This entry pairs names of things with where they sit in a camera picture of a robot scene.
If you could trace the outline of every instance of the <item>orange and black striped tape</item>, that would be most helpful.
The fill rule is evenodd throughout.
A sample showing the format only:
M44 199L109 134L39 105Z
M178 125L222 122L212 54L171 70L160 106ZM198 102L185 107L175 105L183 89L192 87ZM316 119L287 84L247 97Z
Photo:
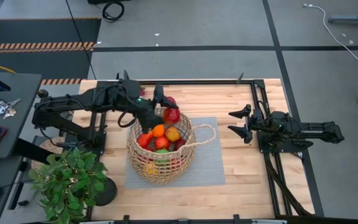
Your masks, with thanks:
M93 50L94 42L84 42L86 50ZM0 53L16 52L55 52L83 50L81 42L54 42L54 43L7 43L0 44Z
M84 78L53 78L42 80L41 85L72 85L80 84Z
M65 20L71 17L56 17L56 18L7 18L0 19L0 21L18 21L18 20ZM74 17L74 19L102 19L101 17Z

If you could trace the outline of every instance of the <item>gray place mat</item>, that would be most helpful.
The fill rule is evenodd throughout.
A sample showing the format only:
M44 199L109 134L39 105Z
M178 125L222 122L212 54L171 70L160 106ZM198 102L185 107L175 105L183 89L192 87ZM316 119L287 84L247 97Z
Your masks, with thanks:
M222 148L219 139L218 122L216 118L191 118L193 126L209 124L216 131L216 139L209 144L198 146L193 162L186 172L176 181L167 185L155 185L141 176L137 175L131 165L129 158L126 161L126 189L141 189L151 187L195 187L224 185ZM198 128L195 130L197 142L207 141L212 137L212 130L208 128Z

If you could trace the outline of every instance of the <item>concrete floor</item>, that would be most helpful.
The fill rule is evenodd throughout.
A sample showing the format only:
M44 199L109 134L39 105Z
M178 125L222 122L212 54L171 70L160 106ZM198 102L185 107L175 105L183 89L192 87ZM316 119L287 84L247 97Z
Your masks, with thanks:
M99 16L86 1L69 1L74 16ZM303 8L304 0L268 0L282 46L337 45L322 25L322 12ZM330 14L357 14L358 1L309 0ZM131 0L116 23L102 21L98 47L181 45L272 46L262 1L259 0ZM0 18L68 17L61 0L5 0ZM358 26L329 25L340 41L358 45ZM303 122L335 121L346 140L316 144L310 156L326 217L358 218L358 62L346 51L284 52L288 75ZM99 79L126 69L131 78L281 78L273 51L94 52ZM74 94L78 86L45 86L51 95ZM29 123L22 137L36 134ZM56 135L56 130L49 134ZM22 208L6 212L4 222L33 222Z

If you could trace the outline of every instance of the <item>butcher block tabletop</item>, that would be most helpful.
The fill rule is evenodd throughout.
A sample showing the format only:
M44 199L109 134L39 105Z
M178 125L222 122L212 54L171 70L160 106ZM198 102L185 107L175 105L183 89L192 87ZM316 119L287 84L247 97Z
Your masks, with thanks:
M83 80L80 93L96 87L97 82ZM264 82L271 111L288 112L280 79L265 79ZM146 97L152 98L154 86L144 87ZM125 189L128 129L117 125L121 112L108 112L106 148L100 161L108 169L106 175L115 181L118 194L109 205L94 207L91 219L122 220L124 215L130 215L131 220L233 219L233 214L239 214L241 218L274 218L264 157L259 151L256 137L246 145L243 139L227 128L228 125L244 125L244 120L229 116L228 112L241 110L246 104L254 108L250 85L163 87L165 96L174 97L180 111L188 117L217 119L226 184ZM76 111L73 117L73 121L81 126L89 126L90 119L91 113L86 111ZM131 119L132 115L127 114L122 123ZM302 206L313 213L302 161L289 153L281 153L281 158L288 188ZM277 185L276 189L280 210L285 213Z

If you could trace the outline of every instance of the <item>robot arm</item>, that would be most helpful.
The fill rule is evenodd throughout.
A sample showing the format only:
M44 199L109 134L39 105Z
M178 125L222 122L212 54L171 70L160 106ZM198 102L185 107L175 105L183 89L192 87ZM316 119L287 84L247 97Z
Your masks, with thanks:
M80 95L51 97L48 96L46 91L41 91L39 96L41 101L34 106L35 111L32 120L36 128L55 127L91 142L95 142L97 137L93 125L83 128L62 118L60 113L64 111L85 110L93 112L93 116L96 119L96 113L105 113L110 110L122 111L123 113L118 120L120 127L126 128L138 119L143 132L147 133L150 128L163 124L162 117L154 112L157 104L164 107L178 108L176 104L171 103L164 96L162 85L156 85L153 99L146 100L139 97L139 82L130 79L120 79L108 86L89 89ZM121 119L126 113L132 114L134 119L128 124L121 125Z
M274 111L264 117L260 109L255 109L250 117L250 105L241 111L229 113L236 118L246 117L244 127L228 128L244 139L248 144L252 140L252 131L258 132L259 143L273 151L300 152L313 145L305 139L320 139L324 142L340 143L344 137L339 126L332 122L299 123L288 113Z

